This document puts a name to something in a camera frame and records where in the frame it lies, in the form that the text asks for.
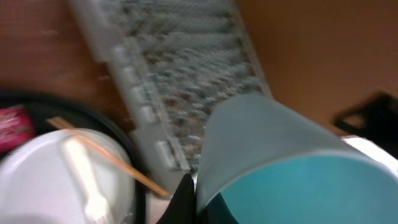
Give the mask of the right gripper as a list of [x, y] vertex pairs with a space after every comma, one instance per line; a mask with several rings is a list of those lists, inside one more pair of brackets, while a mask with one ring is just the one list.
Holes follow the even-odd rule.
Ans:
[[335, 116], [338, 129], [374, 142], [397, 158], [397, 98], [380, 93], [361, 106]]

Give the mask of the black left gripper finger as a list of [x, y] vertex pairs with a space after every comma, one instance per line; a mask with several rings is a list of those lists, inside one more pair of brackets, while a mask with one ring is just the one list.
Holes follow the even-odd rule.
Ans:
[[238, 224], [224, 198], [218, 194], [200, 212], [196, 212], [196, 195], [191, 174], [185, 174], [158, 224]]

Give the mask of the white plastic fork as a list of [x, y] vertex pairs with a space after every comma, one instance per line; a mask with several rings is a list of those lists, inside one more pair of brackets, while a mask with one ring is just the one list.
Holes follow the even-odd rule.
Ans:
[[108, 201], [100, 192], [86, 147], [75, 138], [62, 143], [62, 152], [86, 198], [84, 207], [89, 223], [114, 223]]

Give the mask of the wooden chopstick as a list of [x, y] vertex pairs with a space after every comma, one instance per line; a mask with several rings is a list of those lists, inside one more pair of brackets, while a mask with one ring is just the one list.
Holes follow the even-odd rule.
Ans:
[[71, 123], [66, 121], [61, 117], [54, 117], [46, 119], [46, 121], [54, 126], [57, 129], [61, 129], [65, 132], [68, 132], [74, 135], [79, 141], [81, 141], [85, 146], [88, 146], [92, 151], [95, 151], [97, 154], [101, 155], [103, 158], [107, 159], [111, 163], [113, 163], [116, 167], [123, 170], [125, 173], [134, 177], [140, 183], [144, 184], [151, 191], [161, 195], [163, 197], [168, 196], [169, 193], [156, 184], [154, 181], [150, 180], [143, 173], [139, 172], [133, 166], [127, 164], [122, 159], [113, 154], [110, 150], [108, 150], [104, 145], [100, 144], [98, 141], [94, 140], [89, 135], [85, 134], [82, 130], [74, 127]]

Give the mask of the light blue cup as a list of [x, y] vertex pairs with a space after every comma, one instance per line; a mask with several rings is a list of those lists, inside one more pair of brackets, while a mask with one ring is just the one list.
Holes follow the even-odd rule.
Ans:
[[397, 173], [261, 95], [235, 96], [210, 115], [197, 213], [238, 223], [397, 223]]

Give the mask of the grey plate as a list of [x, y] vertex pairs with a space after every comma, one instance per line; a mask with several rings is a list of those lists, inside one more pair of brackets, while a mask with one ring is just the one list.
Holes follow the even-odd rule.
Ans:
[[[68, 136], [38, 136], [1, 161], [1, 223], [85, 224], [85, 196], [61, 151]], [[88, 151], [98, 187], [117, 223], [132, 220], [134, 179]]]

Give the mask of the red snack wrapper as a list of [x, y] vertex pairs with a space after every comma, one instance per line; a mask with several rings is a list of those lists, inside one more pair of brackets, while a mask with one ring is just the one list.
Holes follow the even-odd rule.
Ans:
[[35, 136], [24, 105], [1, 108], [1, 152], [9, 152]]

